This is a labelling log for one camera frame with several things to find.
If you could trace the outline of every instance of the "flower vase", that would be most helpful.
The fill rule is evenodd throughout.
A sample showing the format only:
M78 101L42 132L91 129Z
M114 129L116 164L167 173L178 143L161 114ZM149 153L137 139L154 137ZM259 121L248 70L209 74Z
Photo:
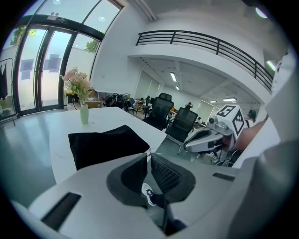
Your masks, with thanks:
M81 123L83 125L87 125L88 124L88 117L89 117L88 105L87 104L81 105L80 116L81 116Z

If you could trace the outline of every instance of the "chair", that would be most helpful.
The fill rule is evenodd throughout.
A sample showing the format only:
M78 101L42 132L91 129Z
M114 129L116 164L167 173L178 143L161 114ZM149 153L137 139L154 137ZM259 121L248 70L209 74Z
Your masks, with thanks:
M171 101L172 96L169 95L169 94L166 94L166 93L161 93L161 94L159 95L159 98L161 98L161 99L165 99L165 100L167 100L167 101Z
M133 114L134 114L134 111L136 111L136 114L137 114L137 112L138 112L138 111L137 111L137 108L134 107L135 100L134 100L133 98L130 98L130 101L131 101L131 106L129 107L128 112L129 112L130 110L132 110Z
M156 97L155 107L149 117L143 119L143 121L159 130L163 130L166 128L166 117L173 105L174 103L171 101Z
M181 152L183 143L189 132L193 129L197 117L197 113L181 107L173 123L167 127L165 131L167 138L180 145L178 154Z

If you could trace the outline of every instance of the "glass door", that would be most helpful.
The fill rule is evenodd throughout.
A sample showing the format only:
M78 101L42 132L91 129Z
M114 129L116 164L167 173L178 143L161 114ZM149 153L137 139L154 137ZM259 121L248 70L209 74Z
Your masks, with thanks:
M22 49L18 74L19 104L22 114L35 113L35 74L41 44L46 29L30 29Z
M70 38L69 33L54 31L48 44L42 63L41 110L58 109L60 68Z
M63 83L59 75L62 65L66 66L63 62L68 57L64 55L72 34L50 26L32 26L28 31L18 74L21 115L61 107L63 89L59 86Z

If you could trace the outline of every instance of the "white table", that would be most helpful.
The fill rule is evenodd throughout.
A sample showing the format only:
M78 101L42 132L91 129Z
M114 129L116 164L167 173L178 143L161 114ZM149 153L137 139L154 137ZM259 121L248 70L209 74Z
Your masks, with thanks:
M166 137L164 132L144 123L118 107L89 109L89 122L87 125L82 125L79 110L54 114L50 125L50 156L56 183L64 181L77 171L68 134L80 132L102 133L123 125L132 128L136 134L146 141L152 152L158 149Z

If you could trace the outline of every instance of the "tree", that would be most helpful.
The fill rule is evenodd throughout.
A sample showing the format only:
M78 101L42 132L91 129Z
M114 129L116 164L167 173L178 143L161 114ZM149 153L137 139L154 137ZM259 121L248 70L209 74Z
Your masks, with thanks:
M20 43L20 40L25 32L26 27L18 27L14 30L14 38L10 41L10 45L17 46ZM28 32L28 35L36 35L36 29L32 29Z
M85 50L94 53L98 47L99 41L93 39L92 41L86 42Z

